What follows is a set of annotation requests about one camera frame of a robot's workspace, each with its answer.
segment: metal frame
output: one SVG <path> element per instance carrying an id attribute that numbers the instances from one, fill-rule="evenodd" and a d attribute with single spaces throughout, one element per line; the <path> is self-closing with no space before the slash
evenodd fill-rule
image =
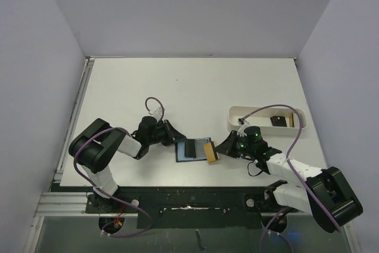
<path id="1" fill-rule="evenodd" d="M 83 69 L 81 83 L 79 85 L 78 94 L 76 96 L 75 105 L 71 114 L 68 132 L 65 139 L 65 144 L 57 165 L 57 170 L 54 176 L 54 183 L 60 183 L 63 170 L 65 168 L 66 158 L 68 156 L 69 142 L 72 140 L 73 132 L 78 121 L 79 113 L 82 107 L 85 92 L 91 76 L 92 68 L 95 62 L 95 57 L 87 57 Z M 24 253 L 34 253 L 37 247 L 38 239 L 43 226 L 44 217 L 75 217 L 75 216 L 115 216 L 114 214 L 87 214 L 85 213 L 87 197 L 86 193 L 68 193 L 68 192 L 50 192 L 42 193 L 40 201 L 37 205 L 33 222 L 25 243 Z M 123 214 L 123 216 L 137 217 L 137 213 Z M 352 253 L 361 253 L 358 237 L 356 235 L 355 226 L 349 222 L 344 227 L 346 238 Z"/>
<path id="2" fill-rule="evenodd" d="M 63 170 L 65 168 L 66 158 L 67 158 L 68 150 L 69 150 L 69 142 L 72 140 L 73 132 L 75 130 L 76 123 L 78 122 L 79 113 L 82 108 L 85 91 L 87 90 L 87 86 L 88 86 L 89 78 L 91 76 L 92 68 L 94 66 L 94 62 L 95 62 L 94 57 L 86 58 L 81 83 L 79 84 L 78 94 L 76 95 L 76 100 L 75 100 L 71 118 L 70 118 L 70 123 L 69 123 L 68 132 L 65 139 L 65 144 L 63 145 L 62 153 L 59 158 L 57 173 L 58 171 L 62 171 L 63 173 Z"/>

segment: black cable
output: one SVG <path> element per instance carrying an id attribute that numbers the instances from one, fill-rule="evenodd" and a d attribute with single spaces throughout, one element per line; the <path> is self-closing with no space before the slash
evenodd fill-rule
<path id="1" fill-rule="evenodd" d="M 250 165 L 251 163 L 254 164 L 254 162 L 249 162 L 249 163 L 248 163 L 248 174 L 249 174 L 249 176 L 250 176 L 250 177 L 257 177 L 258 175 L 261 175 L 261 174 L 263 173 L 263 170 L 260 170 L 259 173 L 255 174 L 255 175 L 251 175 L 251 174 L 250 174 L 249 165 Z"/>
<path id="2" fill-rule="evenodd" d="M 283 213 L 281 216 L 279 216 L 279 218 L 277 219 L 277 222 L 279 223 L 283 218 L 285 218 L 285 216 L 291 212 L 293 212 L 295 209 L 293 208 L 290 208 L 289 210 L 287 210 L 285 213 Z"/>

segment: yellow block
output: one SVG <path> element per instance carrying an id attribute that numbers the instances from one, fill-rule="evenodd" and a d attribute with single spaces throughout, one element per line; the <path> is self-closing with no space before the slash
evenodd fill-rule
<path id="1" fill-rule="evenodd" d="M 208 163 L 212 163 L 219 158 L 214 148 L 213 142 L 208 142 L 204 145 L 205 156 L 207 157 Z"/>

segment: cable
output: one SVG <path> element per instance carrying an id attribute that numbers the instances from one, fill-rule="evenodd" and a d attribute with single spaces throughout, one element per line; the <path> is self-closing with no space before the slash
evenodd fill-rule
<path id="1" fill-rule="evenodd" d="M 290 212 L 293 212 L 294 211 L 294 208 L 290 208 L 289 210 L 287 210 L 285 213 L 283 213 L 279 218 L 278 218 L 278 223 L 280 223 L 280 221 L 285 218 L 285 216 L 287 214 L 289 214 Z"/>
<path id="2" fill-rule="evenodd" d="M 164 108 L 162 102 L 160 102 L 157 98 L 155 98 L 155 97 L 147 97 L 146 100 L 144 101 L 144 106 L 146 107 L 146 109 L 147 109 L 149 112 L 150 112 L 150 109 L 149 109 L 149 107 L 147 106 L 147 102 L 148 102 L 149 100 L 151 100 L 151 99 L 157 101 L 158 104 L 160 105 L 160 107 L 162 108 L 162 115 L 161 115 L 160 119 L 158 120 L 158 123 L 159 123 L 160 121 L 163 120 L 163 117 L 164 117 L 164 115 L 165 115 L 165 108 Z"/>
<path id="3" fill-rule="evenodd" d="M 255 175 L 251 175 L 251 174 L 250 174 L 249 165 L 250 165 L 251 163 L 254 163 L 254 162 L 249 162 L 249 163 L 248 163 L 248 174 L 249 174 L 249 176 L 250 176 L 250 177 L 257 177 L 257 176 L 261 175 L 261 174 L 263 173 L 263 170 L 260 170 L 260 171 L 259 171 L 257 174 L 255 174 Z"/>
<path id="4" fill-rule="evenodd" d="M 104 133 L 108 133 L 108 132 L 111 132 L 112 130 L 115 130 L 115 129 L 120 129 L 118 127 L 111 127 L 109 129 L 106 129 L 106 130 L 103 130 L 97 134 L 95 134 L 94 136 L 90 137 L 79 149 L 78 151 L 75 153 L 74 157 L 73 157 L 73 167 L 75 168 L 75 171 L 81 176 L 83 177 L 84 179 L 86 179 L 93 187 L 95 187 L 101 194 L 121 203 L 121 204 L 124 204 L 125 206 L 129 206 L 129 207 L 132 207 L 136 210 L 138 210 L 139 212 L 143 213 L 145 216 L 147 216 L 149 218 L 149 220 L 151 221 L 150 225 L 142 230 L 139 230 L 137 232 L 134 232 L 134 233 L 128 233 L 128 234 L 123 234 L 123 235 L 115 235 L 115 234 L 108 234 L 108 236 L 111 236 L 111 237 L 118 237 L 118 238 L 124 238 L 124 237 L 132 237 L 132 236 L 136 236 L 138 234 L 141 234 L 145 231 L 148 231 L 152 226 L 153 226 L 153 219 L 152 217 L 146 212 L 144 211 L 143 209 L 141 209 L 140 207 L 137 207 L 131 203 L 128 203 L 127 201 L 123 201 L 119 198 L 116 198 L 114 196 L 112 196 L 111 194 L 108 194 L 106 193 L 103 189 L 97 187 L 97 185 L 93 182 L 93 180 L 91 180 L 90 178 L 88 178 L 86 175 L 83 174 L 83 172 L 81 172 L 78 168 L 78 157 L 79 157 L 79 154 L 93 141 L 95 140 L 96 138 L 98 138 L 99 136 L 101 136 L 102 134 Z"/>
<path id="5" fill-rule="evenodd" d="M 329 211 L 327 210 L 327 208 L 325 208 L 325 206 L 321 203 L 321 201 L 316 197 L 316 195 L 312 192 L 312 190 L 308 187 L 308 185 L 306 184 L 305 180 L 300 176 L 300 174 L 296 171 L 294 165 L 291 163 L 291 161 L 289 160 L 289 156 L 290 156 L 290 153 L 292 151 L 292 149 L 294 148 L 295 144 L 297 143 L 298 139 L 300 138 L 300 135 L 301 135 L 301 131 L 303 129 L 303 121 L 301 119 L 301 115 L 299 114 L 299 112 L 289 106 L 289 105 L 285 105 L 285 104 L 275 104 L 275 105 L 269 105 L 269 106 L 266 106 L 266 107 L 262 107 L 262 108 L 259 108 L 249 114 L 247 114 L 246 116 L 244 116 L 242 118 L 242 120 L 246 120 L 248 117 L 250 117 L 252 114 L 255 114 L 261 110 L 264 110 L 264 109 L 267 109 L 267 108 L 271 108 L 271 107 L 285 107 L 285 108 L 288 108 L 288 109 L 291 109 L 295 114 L 296 116 L 298 117 L 298 121 L 299 121 L 299 128 L 298 128 L 298 133 L 297 133 L 297 136 L 294 140 L 294 142 L 291 144 L 290 148 L 288 148 L 288 151 L 287 153 L 285 154 L 285 158 L 287 160 L 287 163 L 288 165 L 290 166 L 291 170 L 293 171 L 293 173 L 296 175 L 296 177 L 299 179 L 299 181 L 301 182 L 301 184 L 304 186 L 304 188 L 306 189 L 306 191 L 309 193 L 309 195 L 312 197 L 312 199 L 319 205 L 319 207 L 322 209 L 322 211 L 325 213 L 325 215 L 330 219 L 330 221 L 333 223 L 333 225 L 336 227 L 337 231 L 340 232 L 341 231 L 341 227 L 339 226 L 338 222 L 335 220 L 335 218 L 332 216 L 331 213 L 329 213 Z"/>
<path id="6" fill-rule="evenodd" d="M 288 209 L 290 209 L 289 207 L 284 207 L 282 208 L 280 211 L 278 211 L 275 216 L 272 217 L 272 219 L 267 223 L 266 227 L 264 228 L 263 232 L 262 232 L 262 235 L 261 235 L 261 238 L 259 240 L 259 252 L 262 253 L 262 248 L 263 248 L 263 238 L 265 237 L 265 233 L 268 231 L 268 228 L 271 226 L 271 224 L 274 222 L 274 220 L 279 216 L 279 214 L 287 211 Z M 291 253 L 294 253 L 294 248 L 291 244 L 291 242 L 288 240 L 288 238 L 286 236 L 284 236 L 283 234 L 279 233 L 279 232 L 276 232 L 276 231 L 273 231 L 271 230 L 271 232 L 273 233 L 276 233 L 277 235 L 279 235 L 280 237 L 282 237 L 286 243 L 288 244 L 288 246 L 290 247 L 291 249 Z"/>

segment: white table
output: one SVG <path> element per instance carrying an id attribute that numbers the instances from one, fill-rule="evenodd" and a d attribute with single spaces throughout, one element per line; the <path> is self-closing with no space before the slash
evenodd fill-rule
<path id="1" fill-rule="evenodd" d="M 293 155 L 325 167 L 325 159 L 292 59 L 130 59 L 96 58 L 73 137 L 96 118 L 112 126 L 137 129 L 147 115 L 144 100 L 159 98 L 165 118 L 187 138 L 211 137 L 218 145 L 228 136 L 227 113 L 233 105 L 288 104 L 303 110 L 308 126 Z M 287 151 L 293 137 L 265 136 L 269 145 Z M 60 185 L 89 185 L 74 170 L 66 154 Z M 207 161 L 175 161 L 175 147 L 154 145 L 137 161 L 116 153 L 110 162 L 114 179 L 131 187 L 245 187 L 265 186 L 278 178 L 248 176 L 248 161 L 220 155 Z M 251 165 L 253 173 L 257 169 Z"/>

